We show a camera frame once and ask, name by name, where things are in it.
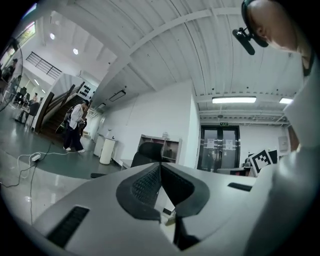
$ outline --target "white cylindrical bin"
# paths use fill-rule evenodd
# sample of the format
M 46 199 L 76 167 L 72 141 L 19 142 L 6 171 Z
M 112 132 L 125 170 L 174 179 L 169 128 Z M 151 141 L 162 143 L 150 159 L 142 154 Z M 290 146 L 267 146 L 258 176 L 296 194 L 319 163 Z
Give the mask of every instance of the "white cylindrical bin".
M 96 144 L 94 147 L 93 154 L 97 156 L 98 158 L 101 156 L 102 148 L 104 147 L 105 143 L 105 137 L 103 137 L 101 134 L 98 135 L 98 138 L 96 139 Z
M 110 138 L 106 138 L 104 140 L 101 156 L 100 156 L 100 164 L 108 165 L 110 164 L 111 155 L 114 150 L 116 141 Z

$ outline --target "balcony railing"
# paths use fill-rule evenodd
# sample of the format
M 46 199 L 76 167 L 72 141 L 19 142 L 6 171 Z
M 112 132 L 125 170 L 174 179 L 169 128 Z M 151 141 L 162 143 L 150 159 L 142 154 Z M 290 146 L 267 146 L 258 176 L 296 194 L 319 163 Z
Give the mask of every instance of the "balcony railing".
M 46 73 L 48 76 L 53 79 L 57 79 L 62 73 L 61 70 L 57 69 L 55 66 L 51 65 L 49 62 L 45 61 L 39 55 L 35 54 L 33 51 L 26 58 L 28 62 L 40 69 L 42 72 Z

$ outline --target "backpack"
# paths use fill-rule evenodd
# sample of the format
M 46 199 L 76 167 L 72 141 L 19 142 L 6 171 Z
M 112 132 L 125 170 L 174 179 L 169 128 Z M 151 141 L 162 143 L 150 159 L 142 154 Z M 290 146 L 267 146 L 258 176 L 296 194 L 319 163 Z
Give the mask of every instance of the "backpack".
M 71 113 L 74 110 L 74 108 L 75 108 L 74 106 L 70 107 L 69 110 L 65 113 L 65 116 L 63 119 L 64 123 L 68 122 L 71 119 Z

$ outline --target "doorway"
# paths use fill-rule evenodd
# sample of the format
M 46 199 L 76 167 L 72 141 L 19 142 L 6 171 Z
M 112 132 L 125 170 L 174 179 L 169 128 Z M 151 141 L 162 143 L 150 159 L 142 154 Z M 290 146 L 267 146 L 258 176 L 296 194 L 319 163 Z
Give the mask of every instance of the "doorway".
M 197 168 L 207 172 L 238 168 L 240 162 L 239 126 L 201 126 Z

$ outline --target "paper sign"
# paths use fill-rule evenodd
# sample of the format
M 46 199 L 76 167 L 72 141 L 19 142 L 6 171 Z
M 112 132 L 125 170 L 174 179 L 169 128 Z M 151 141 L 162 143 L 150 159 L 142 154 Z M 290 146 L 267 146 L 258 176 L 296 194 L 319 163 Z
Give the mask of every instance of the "paper sign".
M 207 142 L 206 147 L 207 147 L 208 149 L 214 149 L 214 148 L 215 148 L 215 139 L 213 139 L 213 138 L 208 138 L 208 142 Z
M 232 139 L 225 140 L 225 149 L 226 150 L 233 150 L 233 140 Z

